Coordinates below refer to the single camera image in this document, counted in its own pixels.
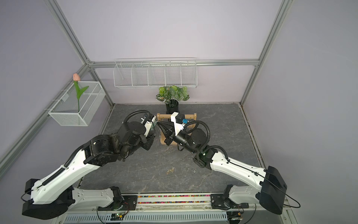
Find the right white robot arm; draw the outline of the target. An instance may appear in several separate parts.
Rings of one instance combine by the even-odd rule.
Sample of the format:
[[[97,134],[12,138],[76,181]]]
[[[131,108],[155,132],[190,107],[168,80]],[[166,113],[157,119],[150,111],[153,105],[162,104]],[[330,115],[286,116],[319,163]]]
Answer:
[[[194,154],[193,161],[200,168],[227,174],[251,187],[241,193],[235,186],[229,186],[225,200],[236,204],[258,202],[267,211],[282,214],[287,206],[284,202],[288,197],[287,185],[276,168],[248,165],[230,158],[223,147],[210,146],[210,129],[202,121],[190,120],[182,124],[159,121],[157,125],[166,138],[165,144],[176,142],[180,150]]]

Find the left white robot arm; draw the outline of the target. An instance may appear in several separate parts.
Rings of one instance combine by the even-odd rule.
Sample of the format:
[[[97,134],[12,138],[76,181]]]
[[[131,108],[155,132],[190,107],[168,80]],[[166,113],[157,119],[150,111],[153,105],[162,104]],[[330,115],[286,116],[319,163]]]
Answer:
[[[124,161],[141,147],[149,150],[156,135],[155,126],[155,121],[124,122],[116,133],[98,135],[79,146],[50,175],[28,180],[24,193],[30,199],[24,202],[22,215],[48,220],[75,209],[129,210],[119,187],[83,190],[73,184],[108,163]]]

